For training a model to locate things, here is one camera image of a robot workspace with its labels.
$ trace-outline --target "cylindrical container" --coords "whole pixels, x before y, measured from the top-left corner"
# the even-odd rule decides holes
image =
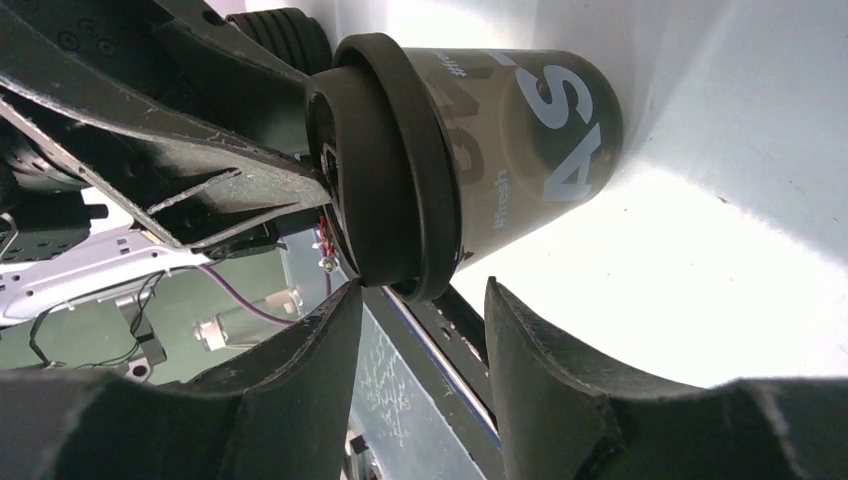
[[[623,141],[618,100],[560,51],[339,46],[311,79],[307,133],[339,250],[366,285],[441,294],[459,268],[586,202]]]
[[[298,301],[295,292],[283,290],[251,304],[275,317],[296,321],[302,316],[299,313]],[[258,319],[237,306],[197,322],[194,336],[206,351],[214,352],[221,348],[250,348],[283,328]]]

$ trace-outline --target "green floor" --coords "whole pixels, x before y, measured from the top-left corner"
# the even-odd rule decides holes
[[[216,270],[248,300],[286,288],[278,252],[229,260]],[[145,310],[168,354],[165,363],[154,367],[151,382],[185,381],[237,355],[237,350],[206,352],[193,333],[197,320],[234,306],[235,302],[201,272],[164,278]],[[28,346],[31,325],[27,322],[2,332],[0,369],[39,362]],[[74,367],[122,355],[132,347],[133,338],[114,301],[89,302],[72,312],[62,310],[48,316],[38,334],[38,344],[51,360]]]

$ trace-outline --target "letter s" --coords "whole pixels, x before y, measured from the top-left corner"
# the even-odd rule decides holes
[[[565,83],[570,83],[577,91],[577,106],[575,110],[583,118],[583,122],[589,123],[592,118],[594,105],[589,87],[571,70],[559,65],[548,65],[543,70],[545,81],[548,82],[551,91],[551,103],[546,102],[539,91],[537,83],[539,79],[527,70],[519,67],[515,70],[515,78],[521,93],[536,114],[536,117],[550,129],[561,128],[568,122],[568,97],[565,95]]]

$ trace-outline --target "black ring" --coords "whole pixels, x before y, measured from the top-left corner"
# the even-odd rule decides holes
[[[381,33],[345,38],[333,65],[359,65],[374,72],[409,159],[421,227],[421,273],[417,281],[395,284],[392,289],[409,302],[437,298],[448,288],[457,266],[460,205],[430,94],[403,49]]]

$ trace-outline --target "scratched gray surface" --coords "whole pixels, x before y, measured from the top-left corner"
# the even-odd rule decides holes
[[[383,478],[485,478],[367,308],[352,415]]]

